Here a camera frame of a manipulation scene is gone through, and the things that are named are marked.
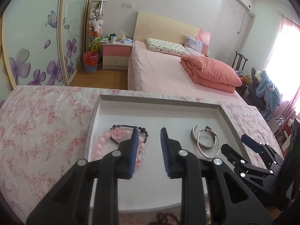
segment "pink curtain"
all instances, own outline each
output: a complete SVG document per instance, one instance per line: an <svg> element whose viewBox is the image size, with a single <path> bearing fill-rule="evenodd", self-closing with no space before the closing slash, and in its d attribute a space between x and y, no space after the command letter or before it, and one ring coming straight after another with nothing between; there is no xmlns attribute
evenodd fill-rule
<svg viewBox="0 0 300 225"><path fill-rule="evenodd" d="M300 25L282 16L280 32L265 70L281 96L274 116L283 115L286 122L300 117L299 50Z"/></svg>

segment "floral tablecloth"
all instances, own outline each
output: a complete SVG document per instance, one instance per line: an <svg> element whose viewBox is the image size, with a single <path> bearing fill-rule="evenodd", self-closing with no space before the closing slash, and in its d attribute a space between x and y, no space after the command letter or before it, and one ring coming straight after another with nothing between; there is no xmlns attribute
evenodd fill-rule
<svg viewBox="0 0 300 225"><path fill-rule="evenodd" d="M84 156L86 136L98 95L163 98L219 104L239 136L280 148L255 107L201 98L138 91L63 86L17 86L0 109L0 190L25 222L51 187ZM253 165L259 155L245 146ZM177 224L179 208L165 213L120 214L120 224Z"/></svg>

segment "headboard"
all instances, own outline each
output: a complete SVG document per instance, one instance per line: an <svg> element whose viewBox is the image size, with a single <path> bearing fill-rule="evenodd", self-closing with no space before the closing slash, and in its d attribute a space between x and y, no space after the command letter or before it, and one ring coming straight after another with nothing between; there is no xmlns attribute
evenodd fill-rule
<svg viewBox="0 0 300 225"><path fill-rule="evenodd" d="M193 25L189 25L177 19L155 15L146 12L139 12L135 25L133 40L146 43L147 38L165 40L173 43L184 44L185 36L201 40L205 44L202 54L206 54L210 33Z"/></svg>

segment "jewelry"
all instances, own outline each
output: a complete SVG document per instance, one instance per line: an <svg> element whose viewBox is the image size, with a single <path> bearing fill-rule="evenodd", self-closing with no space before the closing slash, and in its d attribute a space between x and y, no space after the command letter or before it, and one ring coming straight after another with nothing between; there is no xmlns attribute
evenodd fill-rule
<svg viewBox="0 0 300 225"><path fill-rule="evenodd" d="M193 129L190 132L190 136L191 136L192 141L198 146L198 148L199 148L199 150L200 150L200 152L202 153L203 156L205 156L206 158L210 158L210 159L216 157L219 154L219 152L220 152L220 141L219 141L218 135L210 127L206 126L205 129L201 130L198 133L198 136L197 136L197 139L196 139L195 136L194 136L194 130L195 130L195 128L197 128L197 126L198 125L194 126ZM212 137L212 140L213 140L213 143L212 143L211 146L202 145L199 142L200 133L203 132L203 131L205 131L205 132L208 131L211 134L211 137ZM209 149L213 148L215 146L217 140L218 140L218 151L217 151L217 153L214 156L212 156L212 157L207 156L202 151L202 148L205 149L205 150L209 150Z"/></svg>
<svg viewBox="0 0 300 225"><path fill-rule="evenodd" d="M117 140L121 140L123 137L130 137L132 134L132 131L128 130L128 129L123 129L121 127L125 127L125 128L136 128L138 130L140 130L140 132L142 134L145 134L145 138L142 138L141 136L139 136L139 145L138 145L138 150L137 150L137 156L136 156L136 166L139 166L143 159L146 156L145 153L145 149L146 149L146 141L148 138L148 132L146 131L145 128L142 127L137 127L137 126L131 126L131 125L113 125L112 128L110 129L110 131L106 131L103 133L103 136L100 136L98 138L98 142L93 146L92 150L92 159L94 160L98 160L100 159L100 157L102 156L102 146L103 144L106 142L106 140L110 139L113 142L115 142L117 145L119 144L119 142L117 142Z"/></svg>

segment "red plastic bag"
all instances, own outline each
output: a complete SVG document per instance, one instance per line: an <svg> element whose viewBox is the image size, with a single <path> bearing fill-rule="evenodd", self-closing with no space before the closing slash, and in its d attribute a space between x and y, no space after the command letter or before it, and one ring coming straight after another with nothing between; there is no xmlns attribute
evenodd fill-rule
<svg viewBox="0 0 300 225"><path fill-rule="evenodd" d="M83 54L82 60L86 65L95 66L95 65L97 65L98 60L99 60L99 53L98 52L86 52L85 54Z"/></svg>

